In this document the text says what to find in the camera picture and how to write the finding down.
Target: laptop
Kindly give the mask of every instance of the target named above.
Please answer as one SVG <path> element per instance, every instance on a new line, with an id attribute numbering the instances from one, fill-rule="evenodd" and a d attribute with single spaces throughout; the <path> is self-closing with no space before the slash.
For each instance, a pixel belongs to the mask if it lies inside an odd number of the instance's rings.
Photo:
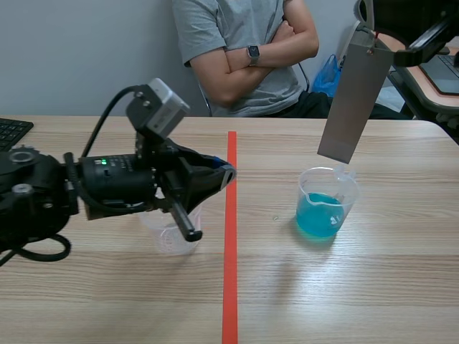
<path id="1" fill-rule="evenodd" d="M 459 67 L 454 67 L 454 58 L 454 55 L 435 55 L 420 65 L 438 92 L 444 95 L 459 95 Z"/>

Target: empty plastic cup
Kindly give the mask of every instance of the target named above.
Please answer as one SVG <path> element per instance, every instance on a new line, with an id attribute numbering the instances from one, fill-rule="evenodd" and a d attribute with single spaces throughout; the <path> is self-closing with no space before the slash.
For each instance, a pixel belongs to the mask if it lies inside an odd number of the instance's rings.
<path id="1" fill-rule="evenodd" d="M 300 229 L 317 237 L 332 237 L 344 223 L 360 190 L 355 172 L 317 167 L 303 172 L 299 180 L 296 221 Z"/>
<path id="2" fill-rule="evenodd" d="M 198 206 L 189 215 L 196 230 L 201 230 L 201 212 L 202 206 Z M 148 227 L 153 234 L 153 240 L 160 253 L 171 256 L 190 254 L 199 243 L 186 241 L 170 214 L 164 214 L 158 210 L 140 213 L 138 216 L 143 225 Z"/>

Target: smartwatch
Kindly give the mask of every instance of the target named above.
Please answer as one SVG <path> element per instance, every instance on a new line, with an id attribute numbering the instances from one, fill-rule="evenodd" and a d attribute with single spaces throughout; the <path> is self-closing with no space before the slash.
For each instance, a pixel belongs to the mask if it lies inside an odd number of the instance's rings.
<path id="1" fill-rule="evenodd" d="M 247 52 L 250 57 L 250 66 L 256 66 L 258 63 L 258 59 L 260 58 L 260 49 L 258 49 L 257 45 L 249 45 L 247 48 Z"/>

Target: crossed arms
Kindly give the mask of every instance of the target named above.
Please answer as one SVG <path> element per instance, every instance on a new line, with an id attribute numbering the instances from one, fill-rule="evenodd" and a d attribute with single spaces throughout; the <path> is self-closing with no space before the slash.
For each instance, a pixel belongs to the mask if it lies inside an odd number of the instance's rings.
<path id="1" fill-rule="evenodd" d="M 285 21 L 272 42 L 260 47 L 256 67 L 248 67 L 247 49 L 207 52 L 190 61 L 199 81 L 215 103 L 229 108 L 252 92 L 275 68 L 289 67 L 315 57 L 319 41 L 304 0 L 285 0 Z"/>

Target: blue liquid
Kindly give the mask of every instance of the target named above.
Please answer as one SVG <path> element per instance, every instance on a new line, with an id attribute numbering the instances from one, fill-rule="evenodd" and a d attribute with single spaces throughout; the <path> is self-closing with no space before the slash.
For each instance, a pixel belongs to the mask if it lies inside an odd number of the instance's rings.
<path id="1" fill-rule="evenodd" d="M 327 204 L 341 204 L 337 199 L 322 193 L 310 193 L 312 202 Z M 344 222 L 344 210 L 341 206 L 321 204 L 314 206 L 303 197 L 298 202 L 296 221 L 301 230 L 317 237 L 332 237 L 341 228 Z"/>

